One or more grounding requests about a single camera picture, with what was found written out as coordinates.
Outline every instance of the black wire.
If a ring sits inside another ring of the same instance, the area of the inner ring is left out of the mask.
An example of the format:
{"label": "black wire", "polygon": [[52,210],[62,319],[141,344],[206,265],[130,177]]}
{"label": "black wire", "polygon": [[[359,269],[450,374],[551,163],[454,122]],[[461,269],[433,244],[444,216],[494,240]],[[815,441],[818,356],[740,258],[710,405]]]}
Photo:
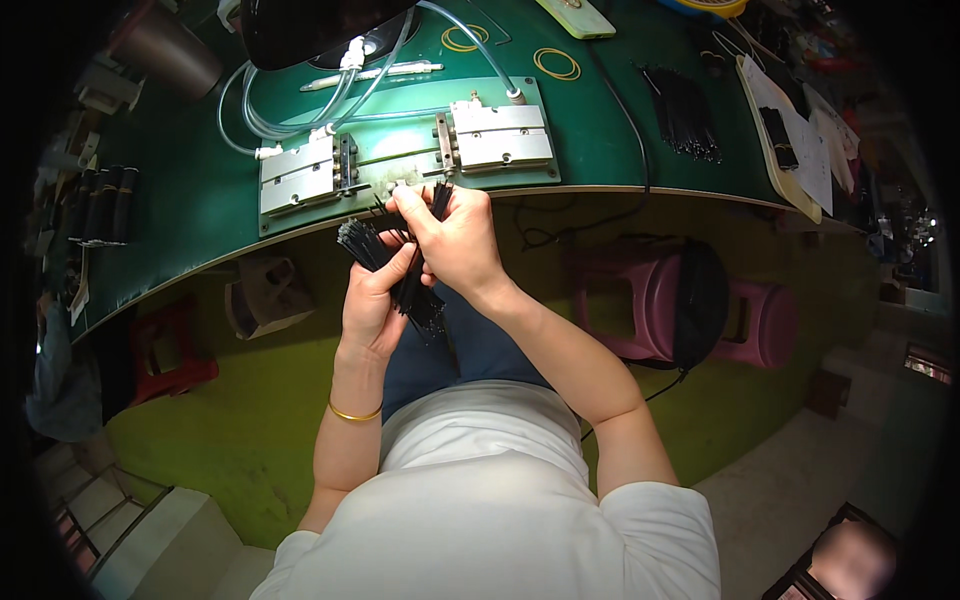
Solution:
{"label": "black wire", "polygon": [[[544,246],[549,246],[550,244],[556,244],[558,242],[571,241],[573,236],[579,231],[586,231],[587,229],[598,228],[600,226],[606,225],[608,223],[613,223],[614,221],[619,221],[621,219],[626,219],[627,217],[632,217],[637,214],[640,210],[643,210],[643,207],[647,205],[647,202],[650,199],[650,160],[647,158],[647,149],[643,144],[643,136],[640,134],[640,129],[636,126],[636,121],[634,121],[634,116],[630,113],[630,110],[623,103],[623,99],[620,97],[620,94],[617,93],[616,88],[613,87],[613,82],[610,79],[610,74],[607,72],[606,67],[604,67],[603,62],[600,61],[600,57],[597,55],[596,51],[593,49],[592,44],[587,44],[587,52],[590,54],[590,59],[593,60],[593,65],[596,67],[597,72],[600,74],[601,79],[603,79],[604,84],[607,85],[607,89],[610,90],[610,94],[613,95],[614,100],[620,106],[620,110],[623,111],[623,115],[627,117],[627,122],[630,123],[630,128],[634,130],[634,135],[636,136],[636,143],[640,147],[640,156],[643,159],[643,196],[640,197],[639,202],[636,203],[636,206],[629,210],[623,212],[618,212],[609,217],[604,217],[599,221],[587,225],[580,225],[577,227],[564,228],[558,231],[557,233],[551,233],[546,229],[541,228],[522,228],[519,223],[519,213],[520,210],[539,210],[541,212],[559,212],[560,210],[566,210],[573,206],[576,202],[570,203],[569,206],[566,206],[562,209],[534,209],[523,204],[523,200],[517,203],[514,207],[514,225],[516,230],[519,231],[520,236],[523,238],[523,248],[521,252],[526,252],[533,248],[542,248]],[[530,233],[535,233],[542,236],[543,239],[532,242],[530,240]]]}
{"label": "black wire", "polygon": [[[677,375],[677,378],[673,380],[673,383],[671,383],[670,385],[666,386],[665,388],[663,388],[663,389],[660,390],[659,392],[653,394],[652,396],[650,396],[650,397],[648,397],[648,398],[644,398],[644,401],[649,402],[650,400],[654,399],[655,397],[659,396],[660,394],[663,394],[664,392],[666,392],[667,390],[669,390],[669,389],[672,388],[673,386],[677,385],[678,383],[680,383],[681,381],[683,381],[685,378],[686,378],[686,371],[680,371],[680,374]],[[582,444],[582,443],[584,442],[584,440],[586,440],[588,437],[590,437],[590,434],[591,434],[591,433],[593,433],[593,427],[591,427],[590,430],[589,430],[587,433],[585,433],[582,438],[580,438],[580,443]]]}

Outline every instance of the stool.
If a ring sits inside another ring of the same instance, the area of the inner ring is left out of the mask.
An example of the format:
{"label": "stool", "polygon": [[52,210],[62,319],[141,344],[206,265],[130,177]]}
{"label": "stool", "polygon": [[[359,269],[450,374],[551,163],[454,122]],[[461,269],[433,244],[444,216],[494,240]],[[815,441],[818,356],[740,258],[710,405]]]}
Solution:
{"label": "stool", "polygon": [[800,327],[793,292],[777,283],[733,278],[730,291],[733,298],[740,298],[737,334],[732,339],[721,339],[710,357],[737,360],[764,369],[785,365],[790,360]]}
{"label": "stool", "polygon": [[[621,358],[673,360],[673,328],[681,247],[647,247],[618,241],[564,257],[573,278],[573,312],[577,324]],[[587,283],[591,279],[626,279],[634,295],[634,338],[599,333],[590,327]]]}
{"label": "stool", "polygon": [[[187,320],[197,307],[194,296],[185,296],[155,313],[137,319],[130,326],[130,344],[136,373],[136,395],[130,406],[136,406],[159,396],[177,396],[220,374],[216,360],[201,360],[190,336]],[[154,343],[163,335],[166,327],[172,327],[180,351],[180,366],[160,372]],[[150,361],[148,371],[146,363]]]}

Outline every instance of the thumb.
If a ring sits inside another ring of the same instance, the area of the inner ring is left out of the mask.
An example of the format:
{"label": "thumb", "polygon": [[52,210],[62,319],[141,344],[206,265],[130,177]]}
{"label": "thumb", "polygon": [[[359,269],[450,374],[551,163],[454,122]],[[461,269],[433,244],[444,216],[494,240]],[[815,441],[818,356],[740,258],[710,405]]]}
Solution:
{"label": "thumb", "polygon": [[410,263],[413,261],[416,248],[414,244],[404,244],[390,259],[390,262],[367,276],[367,280],[375,293],[385,294],[395,283],[403,279],[403,276],[407,274],[407,269],[410,268]]}
{"label": "thumb", "polygon": [[403,220],[417,237],[434,235],[440,230],[440,221],[437,221],[427,208],[426,202],[413,188],[399,185],[394,189],[394,202]]}

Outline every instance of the black lamp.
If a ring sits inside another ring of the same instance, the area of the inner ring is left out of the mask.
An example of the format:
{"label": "black lamp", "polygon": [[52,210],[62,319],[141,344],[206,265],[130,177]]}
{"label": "black lamp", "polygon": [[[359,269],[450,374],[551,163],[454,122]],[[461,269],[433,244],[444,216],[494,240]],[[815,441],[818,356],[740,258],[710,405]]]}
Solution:
{"label": "black lamp", "polygon": [[[256,68],[274,71],[347,44],[414,4],[416,0],[243,0],[244,45]],[[389,52],[394,41],[385,40],[381,45]]]}

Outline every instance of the blue jeans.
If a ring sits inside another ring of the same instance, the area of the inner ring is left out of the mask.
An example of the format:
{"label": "blue jeans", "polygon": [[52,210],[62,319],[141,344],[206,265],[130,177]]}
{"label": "blue jeans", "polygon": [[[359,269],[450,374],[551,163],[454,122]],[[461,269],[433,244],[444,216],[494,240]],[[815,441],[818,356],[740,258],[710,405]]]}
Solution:
{"label": "blue jeans", "polygon": [[430,338],[407,324],[387,365],[383,422],[414,400],[470,381],[507,379],[553,389],[497,324],[442,283],[434,291],[446,303],[446,334]]}

